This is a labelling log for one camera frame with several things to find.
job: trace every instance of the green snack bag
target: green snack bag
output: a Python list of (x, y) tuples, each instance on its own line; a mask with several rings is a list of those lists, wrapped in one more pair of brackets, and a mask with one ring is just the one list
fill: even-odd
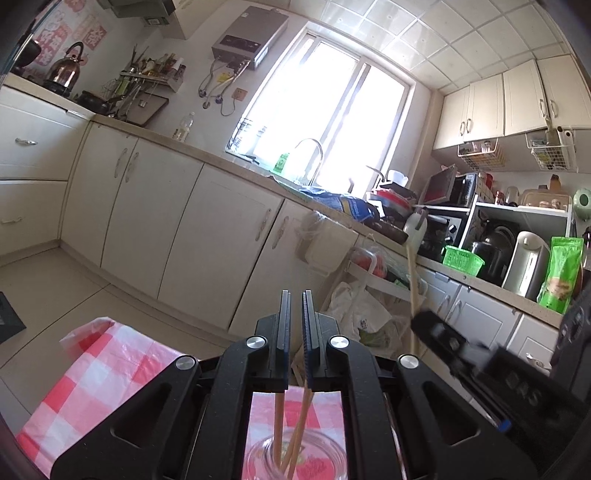
[(582, 254), (582, 238), (552, 237), (546, 280), (538, 296), (540, 305), (561, 314), (566, 312), (579, 274)]

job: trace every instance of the tiled floor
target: tiled floor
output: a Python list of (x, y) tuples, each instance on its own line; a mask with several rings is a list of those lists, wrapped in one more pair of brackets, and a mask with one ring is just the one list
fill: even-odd
[(138, 302), (58, 248), (1, 267), (0, 291), (27, 325), (0, 344), (0, 412), (13, 420), (13, 431), (71, 365), (59, 340), (94, 318), (111, 317), (198, 358), (224, 350), (223, 342), (198, 338), (195, 328)]

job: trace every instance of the kitchen cabinet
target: kitchen cabinet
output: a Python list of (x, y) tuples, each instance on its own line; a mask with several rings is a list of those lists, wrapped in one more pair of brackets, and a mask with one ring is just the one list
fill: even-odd
[[(281, 201), (279, 195), (204, 166), (178, 227), (158, 299), (226, 330)], [(270, 296), (275, 311), (281, 297)], [(241, 314), (248, 315), (247, 309)]]
[(202, 166), (193, 158), (138, 141), (122, 173), (102, 268), (139, 291), (158, 296), (168, 253)]
[(86, 118), (8, 87), (0, 90), (0, 179), (67, 180)]
[(94, 124), (66, 203), (61, 239), (100, 266), (109, 218), (137, 137)]
[(589, 91), (570, 55), (538, 61), (553, 127), (591, 128)]
[(503, 74), (505, 84), (505, 135), (546, 128), (547, 105), (535, 60)]
[(57, 239), (65, 181), (0, 181), (0, 255)]
[(443, 99), (443, 109), (433, 149), (451, 147), (462, 143), (466, 132), (466, 117), (470, 87), (450, 93)]
[(429, 285), (423, 306), (444, 319), (456, 301), (461, 285), (447, 275), (427, 268), (418, 267), (417, 273)]
[(298, 344), (301, 339), (301, 294), (304, 290), (311, 290), (315, 303), (321, 304), (316, 293), (325, 280), (295, 255), (300, 242), (298, 228), (310, 212), (306, 207), (284, 201), (232, 319), (230, 333), (241, 337), (252, 335), (256, 321), (278, 312), (281, 291), (289, 290), (292, 345)]
[(480, 80), (470, 85), (464, 142), (502, 137), (505, 134), (503, 77)]
[[(527, 355), (529, 354), (540, 360), (544, 367), (551, 368), (550, 358), (557, 339), (558, 330), (524, 314), (511, 336), (507, 350), (526, 361), (528, 361)], [(549, 373), (547, 370), (540, 370), (546, 374)]]
[(495, 343), (506, 345), (520, 315), (516, 309), (462, 286), (446, 322), (469, 342), (491, 348)]

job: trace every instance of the plastic bottle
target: plastic bottle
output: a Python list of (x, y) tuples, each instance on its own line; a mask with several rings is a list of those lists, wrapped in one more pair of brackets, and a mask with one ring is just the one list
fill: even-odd
[(189, 134), (189, 130), (191, 130), (194, 120), (195, 112), (191, 112), (190, 114), (184, 116), (180, 122), (180, 125), (173, 133), (173, 139), (184, 142), (187, 139), (187, 135)]

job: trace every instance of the wooden stick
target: wooden stick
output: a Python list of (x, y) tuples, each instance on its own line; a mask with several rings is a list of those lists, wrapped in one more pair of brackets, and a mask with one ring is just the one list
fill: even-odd
[(283, 409), (285, 392), (275, 394), (275, 426), (273, 428), (273, 461), (281, 466), (281, 446), (283, 444)]
[(304, 427), (306, 425), (306, 417), (308, 416), (308, 409), (310, 408), (310, 404), (312, 403), (313, 397), (314, 397), (314, 392), (312, 392), (312, 390), (309, 390), (307, 387), (304, 387), (304, 398), (302, 399), (302, 402), (301, 402), (300, 417), (298, 418), (297, 425), (295, 426), (295, 429), (294, 429), (293, 433), (291, 434), (290, 444), (288, 445), (285, 456), (283, 457), (283, 461), (281, 462), (281, 467), (280, 467), (281, 473), (285, 473), (285, 471), (287, 470), (287, 466), (291, 463), (291, 458), (294, 455), (295, 455), (295, 461), (294, 461), (294, 469), (295, 469), (295, 463), (297, 463), (297, 457), (300, 454), (300, 445), (301, 445), (301, 439), (304, 434)]

